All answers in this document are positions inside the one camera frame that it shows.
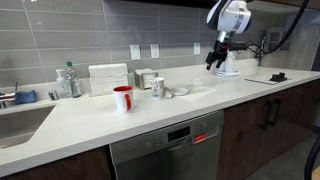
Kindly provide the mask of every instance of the bottle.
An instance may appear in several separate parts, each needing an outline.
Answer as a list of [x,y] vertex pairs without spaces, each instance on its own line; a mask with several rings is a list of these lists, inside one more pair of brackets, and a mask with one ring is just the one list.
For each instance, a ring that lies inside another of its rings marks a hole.
[[69,80],[72,97],[77,98],[81,96],[80,82],[76,74],[76,70],[72,67],[72,63],[69,61],[67,65],[67,79]]
[[64,78],[64,70],[56,69],[58,78],[57,78],[57,86],[58,86],[58,95],[59,98],[70,98],[72,97],[71,87],[68,80]]

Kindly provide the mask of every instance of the wooden cabinet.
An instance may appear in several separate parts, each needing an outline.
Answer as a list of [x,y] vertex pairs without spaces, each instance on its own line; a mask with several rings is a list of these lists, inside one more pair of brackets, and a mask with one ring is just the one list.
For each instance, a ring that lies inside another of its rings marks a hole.
[[102,147],[0,179],[111,180],[111,176],[106,152]]
[[[260,1],[297,6],[297,7],[301,7],[303,2],[303,0],[260,0]],[[319,0],[309,0],[307,7],[309,9],[320,10],[320,2]]]
[[225,109],[218,180],[241,180],[312,132],[320,80]]

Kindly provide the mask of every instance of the floor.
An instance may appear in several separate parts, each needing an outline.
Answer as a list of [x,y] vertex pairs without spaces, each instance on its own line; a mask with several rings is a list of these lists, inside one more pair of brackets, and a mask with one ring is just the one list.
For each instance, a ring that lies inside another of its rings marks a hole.
[[[316,138],[316,135],[310,136],[246,180],[303,180],[304,165]],[[320,166],[320,157],[317,158],[314,168],[318,166]]]

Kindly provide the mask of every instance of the gray tile backsplash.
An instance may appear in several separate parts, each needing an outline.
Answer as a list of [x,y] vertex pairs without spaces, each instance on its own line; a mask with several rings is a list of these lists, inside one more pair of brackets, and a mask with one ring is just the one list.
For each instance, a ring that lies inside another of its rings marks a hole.
[[23,9],[21,0],[0,0],[0,9]]
[[[66,61],[80,78],[89,77],[91,64],[126,63],[130,71],[203,64],[217,37],[208,12],[121,0],[0,0],[0,88],[55,81]],[[252,26],[236,40],[259,42],[266,28],[285,24],[286,15],[252,13]],[[131,60],[132,44],[140,45],[141,60]],[[150,44],[159,44],[160,58],[151,58]]]

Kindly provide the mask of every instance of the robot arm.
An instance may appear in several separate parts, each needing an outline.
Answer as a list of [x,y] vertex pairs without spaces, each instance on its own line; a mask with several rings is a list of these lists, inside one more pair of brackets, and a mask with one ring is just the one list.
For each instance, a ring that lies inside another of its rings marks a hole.
[[244,50],[245,47],[231,43],[234,34],[244,32],[250,26],[251,12],[243,0],[220,0],[209,12],[207,25],[210,29],[219,31],[213,52],[207,57],[207,69],[210,70],[214,61],[219,60],[217,66],[226,59],[227,49]]

